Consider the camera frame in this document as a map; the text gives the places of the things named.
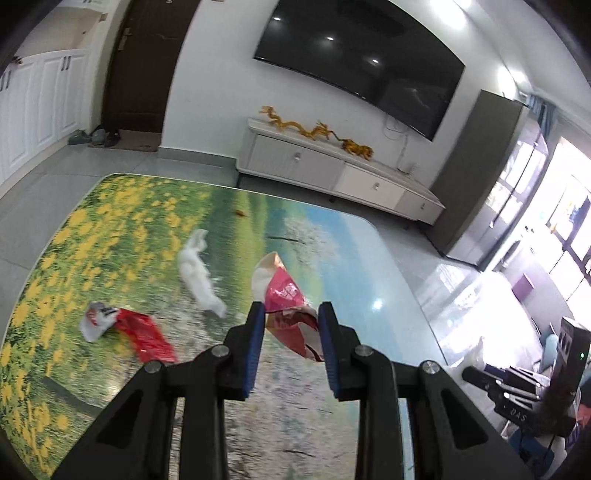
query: printed table top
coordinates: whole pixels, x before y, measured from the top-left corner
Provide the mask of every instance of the printed table top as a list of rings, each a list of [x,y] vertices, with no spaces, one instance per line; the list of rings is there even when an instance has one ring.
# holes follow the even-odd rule
[[[177,254],[196,228],[224,319],[199,308]],[[18,454],[47,479],[141,364],[124,334],[87,343],[78,322],[90,301],[149,314],[180,361],[244,322],[257,262],[279,252],[310,303],[331,301],[339,321],[391,360],[443,358],[375,228],[305,203],[190,181],[117,174],[70,214],[34,267],[0,353],[0,424]],[[226,403],[233,479],[349,479],[358,405],[337,403],[323,364],[265,332],[253,393]],[[177,477],[178,440],[170,478]]]

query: tile floor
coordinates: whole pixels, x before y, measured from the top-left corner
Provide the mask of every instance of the tile floor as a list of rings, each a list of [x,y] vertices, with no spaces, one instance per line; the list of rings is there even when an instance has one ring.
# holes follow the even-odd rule
[[[47,242],[94,184],[117,172],[224,186],[234,186],[238,178],[235,170],[166,160],[152,153],[64,147],[0,199],[2,334],[27,275]],[[272,180],[245,176],[241,188],[341,210],[373,223],[423,309],[448,364],[460,360],[481,336],[485,337],[485,361],[499,367],[529,368],[541,356],[537,334],[505,277],[479,274],[442,259],[413,222]],[[487,414],[492,411],[486,398],[478,403]],[[501,423],[494,415],[489,418]]]

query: crumpled snack bag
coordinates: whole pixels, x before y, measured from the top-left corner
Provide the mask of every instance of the crumpled snack bag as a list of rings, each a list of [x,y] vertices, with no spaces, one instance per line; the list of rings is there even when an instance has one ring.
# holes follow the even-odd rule
[[[277,252],[263,257],[256,265],[251,289],[253,299],[265,304],[267,330],[295,353],[323,362],[318,315],[307,304]]]
[[[99,301],[90,302],[79,329],[87,342],[96,342],[111,326],[125,333],[143,363],[150,360],[176,363],[173,346],[148,315],[131,310],[107,307]]]

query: tv stand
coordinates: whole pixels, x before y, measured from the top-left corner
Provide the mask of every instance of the tv stand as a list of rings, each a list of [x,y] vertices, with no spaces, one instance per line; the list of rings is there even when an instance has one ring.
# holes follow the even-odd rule
[[[313,141],[290,130],[279,132],[252,118],[236,169],[431,225],[445,208],[429,189],[394,168],[367,162],[327,141]]]

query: door handle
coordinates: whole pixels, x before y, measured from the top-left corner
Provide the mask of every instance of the door handle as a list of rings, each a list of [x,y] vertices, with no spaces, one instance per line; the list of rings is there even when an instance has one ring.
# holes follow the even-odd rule
[[[121,36],[121,40],[119,40],[119,46],[117,47],[117,51],[123,51],[125,48],[125,43],[127,42],[127,37],[131,36],[131,28],[125,27],[123,30],[123,35]]]

